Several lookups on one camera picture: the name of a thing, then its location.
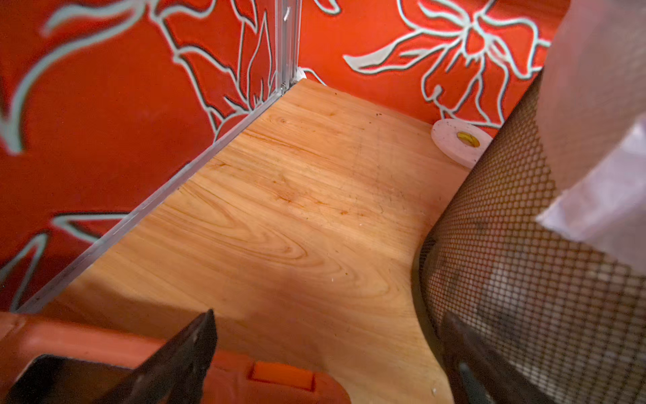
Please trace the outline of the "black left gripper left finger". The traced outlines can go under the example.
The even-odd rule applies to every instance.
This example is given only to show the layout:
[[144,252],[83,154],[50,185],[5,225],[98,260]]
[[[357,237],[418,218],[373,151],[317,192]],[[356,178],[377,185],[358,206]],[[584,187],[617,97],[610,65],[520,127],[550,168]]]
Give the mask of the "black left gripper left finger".
[[200,403],[217,341],[209,309],[95,402]]

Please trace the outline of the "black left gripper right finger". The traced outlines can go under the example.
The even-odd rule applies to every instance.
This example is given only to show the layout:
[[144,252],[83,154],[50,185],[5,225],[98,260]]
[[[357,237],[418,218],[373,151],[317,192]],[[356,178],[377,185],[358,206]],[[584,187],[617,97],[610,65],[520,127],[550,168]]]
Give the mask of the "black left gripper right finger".
[[454,402],[553,402],[451,312],[443,317],[440,341]]

